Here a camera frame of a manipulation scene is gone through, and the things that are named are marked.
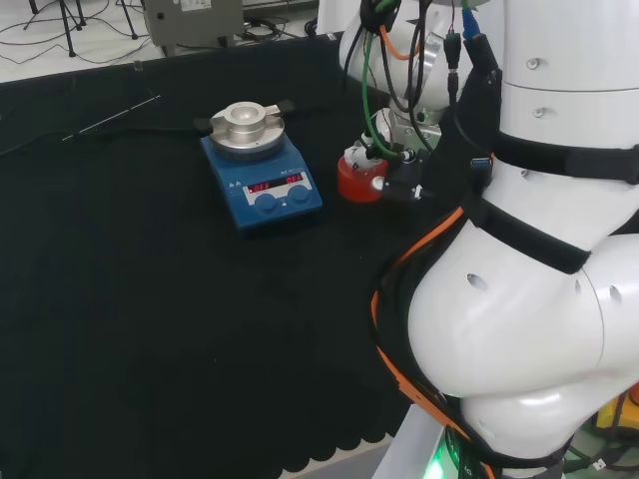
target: orange cable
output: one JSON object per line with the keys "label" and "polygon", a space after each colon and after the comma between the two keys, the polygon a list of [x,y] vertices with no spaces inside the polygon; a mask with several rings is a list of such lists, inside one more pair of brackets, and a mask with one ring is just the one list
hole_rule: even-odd
{"label": "orange cable", "polygon": [[[381,27],[381,34],[384,36],[386,34],[383,26]],[[435,228],[432,232],[428,233],[425,237],[420,239],[413,247],[411,247],[394,265],[397,267],[399,264],[404,262],[410,256],[415,254],[416,251],[421,249],[423,246],[429,244],[431,241],[435,240],[440,235],[447,232],[456,222],[463,216],[463,209],[458,208],[455,212],[450,215],[441,225]],[[372,322],[375,326],[377,326],[377,303],[378,303],[378,295],[377,292],[372,297],[372,301],[370,302],[370,310],[372,313]],[[383,353],[383,351],[378,347],[377,351],[381,355],[383,362],[386,364],[390,372],[395,376],[397,382],[399,384],[399,390],[403,392],[409,399],[411,399],[415,404],[421,407],[424,411],[426,411],[432,418],[434,418],[439,424],[442,426],[450,426],[455,429],[459,434],[463,435],[467,440],[470,440],[468,435],[463,431],[463,429],[457,425],[452,419],[443,414],[437,406],[435,406],[431,401],[423,397],[422,394],[399,372],[399,370],[390,362],[390,359]],[[495,479],[494,472],[492,468],[487,464],[483,465],[486,470],[486,474],[488,479]]]}
{"label": "orange cable", "polygon": [[384,45],[393,57],[401,61],[410,60],[410,55],[402,55],[397,50],[395,50],[395,47],[392,46],[392,42],[390,42],[390,37],[388,37],[388,32],[386,32],[385,26],[382,25],[381,27],[379,27],[379,32],[381,33],[381,38],[383,39]]}
{"label": "orange cable", "polygon": [[437,228],[435,228],[428,235],[426,235],[425,237],[420,239],[411,249],[409,249],[399,259],[399,261],[395,265],[398,265],[398,264],[404,262],[407,258],[412,256],[418,249],[420,249],[424,245],[430,243],[435,238],[437,238],[439,235],[442,235],[443,233],[448,231],[448,229],[450,227],[452,227],[457,222],[457,220],[459,220],[462,216],[463,216],[463,210],[461,208],[458,208],[457,210],[455,210],[455,212],[452,215],[450,215],[445,222],[443,222],[441,225],[439,225]]}

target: black strap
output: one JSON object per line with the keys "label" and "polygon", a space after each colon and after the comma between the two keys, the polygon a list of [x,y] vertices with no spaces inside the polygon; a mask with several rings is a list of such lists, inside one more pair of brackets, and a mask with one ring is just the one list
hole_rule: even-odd
{"label": "black strap", "polygon": [[361,0],[361,5],[359,6],[359,20],[361,21],[363,28],[365,28],[369,33],[379,35],[379,29],[382,25],[386,27],[386,32],[390,33],[401,2],[397,4],[392,12],[384,10],[380,13],[375,12],[375,7],[378,3],[378,1],[373,0]]}
{"label": "black strap", "polygon": [[558,147],[500,133],[494,154],[524,170],[639,185],[639,146],[631,150]]}
{"label": "black strap", "polygon": [[561,447],[561,449],[553,452],[549,456],[539,457],[537,459],[519,459],[517,457],[507,456],[478,446],[469,442],[458,433],[456,436],[463,442],[463,447],[470,451],[479,462],[499,469],[537,469],[541,467],[552,469],[557,464],[562,463],[563,458],[566,456],[566,452],[572,443],[571,437],[570,440]]}
{"label": "black strap", "polygon": [[524,223],[473,192],[466,194],[461,207],[476,227],[519,252],[566,274],[579,271],[590,257],[589,251]]}

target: black tablecloth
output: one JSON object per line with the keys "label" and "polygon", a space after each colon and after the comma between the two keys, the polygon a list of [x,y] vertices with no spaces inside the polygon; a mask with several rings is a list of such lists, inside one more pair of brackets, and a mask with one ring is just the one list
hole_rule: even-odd
{"label": "black tablecloth", "polygon": [[4,479],[271,478],[396,431],[370,280],[444,210],[337,194],[363,120],[336,55],[320,38],[0,86],[0,150],[157,95],[102,130],[293,100],[314,112],[288,133],[324,200],[242,237],[188,135],[54,135],[2,158]]}

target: gray box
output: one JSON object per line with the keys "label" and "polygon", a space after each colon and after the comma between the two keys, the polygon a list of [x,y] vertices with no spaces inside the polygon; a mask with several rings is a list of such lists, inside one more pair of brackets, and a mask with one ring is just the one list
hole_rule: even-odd
{"label": "gray box", "polygon": [[176,45],[217,47],[244,32],[242,0],[146,0],[144,20],[165,54]]}

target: blue knob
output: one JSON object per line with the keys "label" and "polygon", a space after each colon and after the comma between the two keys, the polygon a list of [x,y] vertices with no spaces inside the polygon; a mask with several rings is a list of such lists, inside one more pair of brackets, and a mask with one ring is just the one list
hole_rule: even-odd
{"label": "blue knob", "polygon": [[259,195],[256,198],[256,207],[264,213],[274,212],[277,206],[278,201],[273,195],[269,195],[268,193]]}
{"label": "blue knob", "polygon": [[298,205],[306,203],[310,197],[311,192],[304,185],[297,185],[289,191],[289,200]]}

